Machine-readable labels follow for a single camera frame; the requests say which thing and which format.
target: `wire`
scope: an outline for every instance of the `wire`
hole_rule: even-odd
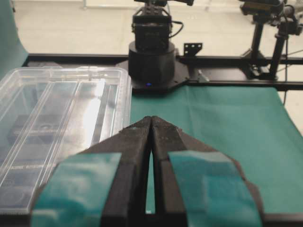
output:
[[[170,6],[169,6],[169,2],[168,1],[167,1],[167,10],[168,10],[168,12],[170,14]]]
[[[285,24],[286,24],[286,35],[287,35],[287,38],[286,38],[286,54],[285,54],[285,57],[286,57],[286,63],[285,63],[285,82],[288,81],[288,19],[287,19],[287,16],[284,15],[284,18],[285,18]],[[285,106],[286,104],[286,100],[287,100],[287,91],[285,91],[284,93],[284,102],[283,102],[283,105]]]
[[[301,53],[301,52],[303,52],[303,50],[299,50],[299,51],[295,51],[295,52],[289,53],[288,56],[296,54],[296,53]]]
[[[283,69],[278,70],[277,72],[281,72],[281,71],[283,71],[283,70],[286,70],[286,67],[283,68]]]
[[[183,30],[183,28],[184,28],[184,24],[183,24],[183,22],[181,22],[181,21],[174,21],[174,20],[173,20],[172,23],[181,25],[181,28],[180,28],[175,34],[171,35],[169,38],[175,37],[175,36],[178,35],[178,34]]]

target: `white floor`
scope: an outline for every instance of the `white floor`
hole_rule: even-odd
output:
[[[81,2],[16,1],[19,35],[31,53],[127,54],[134,9],[88,8]],[[250,46],[254,26],[236,8],[172,6],[174,20],[185,24],[173,43],[203,42],[200,55],[240,55]],[[277,28],[267,26],[261,50],[272,55]],[[292,36],[289,52],[303,49],[303,35]],[[284,73],[279,74],[284,80]],[[303,80],[303,66],[289,69],[289,80]],[[303,91],[288,93],[286,108],[303,134]]]

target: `teal fabric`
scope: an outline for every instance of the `teal fabric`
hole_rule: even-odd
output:
[[[170,152],[189,227],[260,227],[258,208],[233,162],[220,152]]]
[[[184,86],[133,95],[131,121],[147,115],[238,160],[260,189],[265,212],[303,212],[303,138],[275,89]]]
[[[153,157],[151,154],[150,157],[150,167],[148,170],[148,181],[147,181],[147,195],[146,195],[146,213],[154,214],[155,213],[155,188],[153,183]]]
[[[0,0],[0,80],[11,69],[21,67],[27,58],[17,33],[9,0]]]
[[[32,227],[99,227],[120,153],[79,154],[60,163],[32,213]]]

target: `black pole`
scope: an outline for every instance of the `black pole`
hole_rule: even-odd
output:
[[[251,60],[252,61],[257,60],[257,58],[258,58],[263,27],[264,27],[264,24],[261,24],[261,23],[258,23],[258,22],[256,23],[255,33],[254,33],[254,37],[253,37],[252,45],[251,45],[251,50],[252,50],[251,51]]]
[[[272,78],[276,77],[276,73],[277,73],[277,70],[278,70],[278,67],[280,64],[285,40],[288,38],[288,35],[277,34],[276,38],[277,38],[277,40],[276,40],[275,51],[274,51],[274,55],[273,55],[272,62],[270,65],[270,70],[269,70],[269,74]]]

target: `clear plastic container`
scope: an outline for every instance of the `clear plastic container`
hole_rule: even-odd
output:
[[[129,125],[118,68],[19,68],[0,82],[0,214],[28,214],[55,165]]]

